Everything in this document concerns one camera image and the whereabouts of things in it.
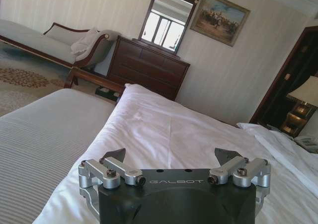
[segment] carpet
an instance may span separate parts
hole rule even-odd
[[[0,116],[62,89],[69,71],[54,62],[0,42]],[[81,79],[79,86],[73,86],[91,95],[97,87]]]

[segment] white bedsheet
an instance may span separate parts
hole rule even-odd
[[[129,85],[104,128],[53,192],[36,224],[94,224],[96,218],[79,194],[78,165],[126,148],[124,162],[140,169],[212,168],[214,148],[232,149],[272,164],[271,194],[256,223],[317,223],[318,199],[277,161],[266,147],[238,129],[171,102],[138,85]]]

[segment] framed painting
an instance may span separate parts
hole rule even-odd
[[[233,46],[249,13],[228,0],[201,0],[190,29]]]

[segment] metal bracket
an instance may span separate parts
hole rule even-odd
[[[219,168],[210,169],[208,181],[213,185],[225,184],[233,176],[233,183],[242,188],[252,183],[256,186],[255,216],[263,207],[264,198],[270,192],[271,166],[265,159],[256,158],[252,162],[236,156]]]
[[[236,156],[230,161],[226,162],[219,168],[210,169],[209,182],[211,184],[225,184],[229,177],[238,169],[244,167],[246,161],[241,156]]]
[[[86,198],[88,208],[98,220],[98,193],[94,185],[102,184],[106,189],[114,189],[120,185],[120,177],[133,186],[142,186],[146,182],[141,170],[133,169],[113,157],[101,159],[100,162],[90,159],[79,165],[79,193]]]

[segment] table lamp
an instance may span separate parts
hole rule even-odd
[[[288,112],[280,130],[296,137],[318,108],[318,77],[310,76],[303,85],[288,93],[287,97],[297,101],[297,104]]]

